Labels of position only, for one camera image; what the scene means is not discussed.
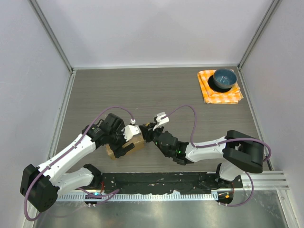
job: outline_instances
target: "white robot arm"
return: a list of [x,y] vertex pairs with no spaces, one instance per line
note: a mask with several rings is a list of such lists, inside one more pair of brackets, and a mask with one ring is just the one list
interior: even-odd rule
[[[76,162],[105,144],[110,145],[116,158],[125,155],[134,148],[134,144],[131,143],[126,147],[122,146],[131,140],[133,136],[140,133],[139,126],[125,126],[121,118],[114,114],[109,114],[100,125],[93,124],[84,137],[82,134],[79,134],[70,145],[53,158],[37,167],[34,167],[32,164],[26,167],[23,171],[21,181],[21,194],[25,196],[32,181],[47,167],[51,168],[47,169],[35,183],[28,197],[28,200],[39,212],[47,210],[54,204],[57,197],[74,189],[82,186],[98,187],[102,174],[91,164],[87,164],[73,173],[66,174],[66,172],[75,165]],[[78,142],[81,137],[83,137],[83,139],[75,146],[75,143]],[[74,147],[71,152],[57,161],[55,165],[50,166],[53,161],[61,157],[71,147]]]
[[233,181],[243,172],[261,173],[263,171],[264,146],[252,141],[223,143],[228,139],[252,138],[237,131],[228,131],[219,139],[189,144],[180,142],[168,131],[162,132],[169,122],[166,113],[159,113],[155,123],[140,125],[146,142],[154,142],[166,157],[180,165],[199,162],[205,159],[224,158],[226,161],[218,166],[218,180]]

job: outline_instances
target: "dish towel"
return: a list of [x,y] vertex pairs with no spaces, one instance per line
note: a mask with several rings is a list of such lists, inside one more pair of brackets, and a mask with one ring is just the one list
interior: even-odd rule
[[198,72],[199,85],[203,93],[204,102],[208,104],[237,104],[244,98],[237,82],[225,93],[213,91],[209,87],[208,79],[214,75],[215,71],[216,70],[203,70]]

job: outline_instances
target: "small box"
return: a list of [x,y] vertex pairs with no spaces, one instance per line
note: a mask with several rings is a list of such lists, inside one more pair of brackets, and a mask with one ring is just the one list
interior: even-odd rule
[[[133,153],[137,150],[140,150],[140,149],[144,148],[144,139],[143,139],[142,136],[143,136],[142,134],[136,135],[130,141],[126,142],[123,145],[123,148],[126,147],[127,145],[131,144],[131,143],[134,143],[134,146],[135,146],[133,149],[128,151],[125,155],[131,154],[131,153]],[[113,151],[111,150],[110,146],[107,144],[105,147],[106,147],[106,152],[110,156],[110,158],[115,160],[116,159],[115,155],[114,155]]]

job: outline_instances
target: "metal frame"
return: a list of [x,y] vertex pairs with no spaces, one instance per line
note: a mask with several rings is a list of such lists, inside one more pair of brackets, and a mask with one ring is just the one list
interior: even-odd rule
[[62,47],[60,45],[60,43],[58,42],[58,40],[57,40],[57,38],[56,38],[56,36],[55,36],[52,28],[50,27],[50,25],[49,25],[46,17],[44,16],[44,14],[43,14],[43,12],[42,12],[42,10],[41,10],[41,8],[40,8],[37,0],[28,0],[28,1],[30,2],[31,6],[32,6],[32,8],[34,10],[34,12],[36,13],[37,17],[39,18],[40,22],[42,23],[42,26],[44,27],[44,29],[45,29],[46,33],[48,34],[49,38],[53,42],[56,50],[58,51],[60,57],[62,58],[63,62],[65,63],[68,71],[70,73],[72,73],[73,72],[73,68],[72,68],[70,62],[68,61],[68,59],[67,59],[67,57],[66,57],[66,55],[65,55],[65,53],[64,53],[64,51],[63,51],[63,49],[62,49]]
[[254,36],[252,37],[243,57],[241,58],[241,61],[238,65],[238,68],[242,69],[244,63],[246,62],[248,56],[250,55],[252,49],[254,48],[254,46],[256,45],[257,41],[259,40],[259,38],[261,37],[263,31],[265,30],[267,24],[269,23],[270,19],[272,18],[273,14],[275,13],[276,9],[278,8],[278,6],[280,5],[282,0],[273,0],[266,12],[266,14],[264,15],[259,27],[256,30],[256,33],[254,34]]
[[238,67],[238,64],[232,63],[232,64],[138,65],[138,66],[74,67],[74,70],[136,69],[136,68],[181,68],[181,67]]
[[69,80],[67,82],[67,85],[66,85],[67,87],[66,87],[65,94],[64,94],[64,97],[62,100],[62,104],[61,104],[61,107],[59,108],[60,112],[56,119],[55,132],[53,134],[53,139],[52,139],[52,143],[50,146],[50,150],[49,150],[47,159],[52,158],[56,154],[56,150],[57,150],[57,146],[58,146],[58,142],[59,142],[59,138],[60,138],[60,134],[61,134],[61,129],[62,129],[63,121],[66,116],[67,105],[68,105],[68,101],[71,96],[75,76],[76,76],[76,71],[73,71],[73,73],[70,75]]
[[291,198],[290,190],[277,190],[277,195],[279,197],[288,227],[299,228],[300,223],[296,216],[294,207],[292,206],[293,200]]
[[[254,107],[254,105],[251,102],[249,90],[247,88],[247,84],[246,84],[246,81],[244,79],[243,70],[240,69],[240,68],[238,68],[238,75],[241,79],[241,82],[242,82],[242,85],[243,85],[243,88],[244,88],[244,92],[245,92],[245,95],[246,95],[246,98],[247,98],[247,102],[248,102],[248,105],[249,105],[249,108],[250,108],[250,111],[251,111],[253,121],[254,121],[255,126],[256,126],[256,131],[257,131],[258,137],[260,138],[260,140],[265,141],[264,133],[262,132],[262,130],[260,128],[260,125],[261,125],[260,121],[257,118],[256,113],[255,113],[256,108]],[[268,155],[268,152],[266,151],[266,149],[264,149],[264,154]],[[267,165],[268,165],[269,170],[271,170],[271,171],[274,170],[273,167],[272,167],[270,159],[267,161]]]
[[[37,0],[28,0],[29,3],[31,4],[32,8],[34,9],[37,17],[39,18],[39,20],[42,23],[42,26],[45,28],[46,33],[48,34],[48,36],[50,37],[51,41],[53,42],[56,50],[58,51],[59,55],[61,56],[62,60],[64,61],[68,71],[70,72],[70,78],[69,81],[67,83],[67,87],[66,87],[66,91],[65,91],[65,95],[62,101],[62,105],[60,107],[60,113],[57,117],[57,124],[55,127],[55,133],[52,139],[52,143],[51,143],[51,147],[50,147],[50,151],[49,151],[49,158],[54,156],[56,154],[56,149],[57,149],[57,145],[58,145],[58,141],[59,141],[59,137],[60,137],[60,132],[62,129],[62,125],[63,125],[63,121],[65,118],[65,114],[66,114],[66,110],[67,110],[67,105],[68,105],[68,101],[70,98],[70,94],[72,91],[72,87],[73,87],[73,82],[75,79],[75,74],[76,72],[74,71],[74,69],[72,68],[70,62],[68,61],[59,41],[57,40],[52,28],[50,27],[44,13],[42,12]],[[278,8],[280,2],[282,0],[273,0],[272,3],[270,4],[269,8],[266,11],[266,14],[264,15],[258,29],[256,30],[254,36],[252,37],[246,51],[244,52],[244,55],[240,61],[239,64],[224,64],[224,65],[157,65],[157,66],[111,66],[111,67],[76,67],[75,69],[124,69],[124,68],[165,68],[165,67],[238,67],[239,70],[239,75],[240,75],[240,79],[241,82],[244,86],[244,90],[245,90],[245,94],[247,97],[247,101],[256,125],[256,129],[259,135],[259,138],[261,140],[264,139],[264,134],[262,132],[262,130],[259,127],[259,120],[255,114],[255,108],[251,103],[251,99],[250,99],[250,94],[249,91],[247,89],[247,85],[246,85],[246,81],[244,79],[243,76],[243,71],[242,71],[242,67],[244,66],[247,58],[249,57],[250,53],[252,52],[254,46],[257,44],[259,38],[261,37],[261,35],[263,34],[263,31],[266,29],[267,24],[269,23],[269,21],[271,20],[271,17],[273,16],[273,14],[275,13],[276,9]],[[272,165],[270,162],[268,162],[268,167],[270,170],[273,170]],[[292,206],[292,199],[291,199],[291,195],[290,195],[290,190],[288,187],[288,184],[286,182],[285,176],[283,174],[282,171],[265,171],[262,174],[251,174],[251,177],[253,179],[253,183],[255,186],[255,190],[277,190],[278,196],[280,198],[280,202],[287,220],[287,223],[289,225],[289,227],[300,227],[297,217],[295,216],[295,210]],[[236,190],[250,190],[251,186],[250,186],[250,180],[248,178],[247,175],[242,174],[242,180],[243,180],[243,184],[244,184],[244,188],[242,189],[236,189]],[[213,191],[212,194],[198,194],[195,198],[192,198],[193,200],[197,200],[200,198],[200,200],[214,200],[214,196],[216,195],[216,191]],[[62,196],[61,198],[58,199],[58,201],[70,201],[71,198],[74,198],[73,200],[75,201],[81,201],[83,200],[83,193],[75,190],[71,193],[68,194],[68,196],[64,197]],[[185,200],[183,197],[178,196],[177,193],[172,194],[171,196],[169,196],[169,200]],[[150,195],[144,196],[144,197],[139,197],[139,196],[130,196],[130,195],[125,195],[125,196],[117,196],[117,199],[114,198],[114,200],[118,200],[118,201],[140,201],[140,200],[144,200],[144,201],[150,201],[150,200],[161,200],[160,197],[158,196],[157,198],[152,197]],[[29,215],[34,217],[37,213],[37,210],[30,205],[29,209],[28,209]],[[33,227],[34,223],[32,222],[28,222],[25,220],[23,227],[24,228],[29,228],[29,227]]]

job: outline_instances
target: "white wall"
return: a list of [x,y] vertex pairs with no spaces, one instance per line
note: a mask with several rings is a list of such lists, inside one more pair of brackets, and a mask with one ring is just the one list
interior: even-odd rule
[[244,66],[262,130],[304,211],[304,1],[282,1]]
[[0,8],[0,221],[21,227],[23,169],[48,155],[68,71],[27,0]]
[[237,64],[271,0],[39,0],[74,67]]

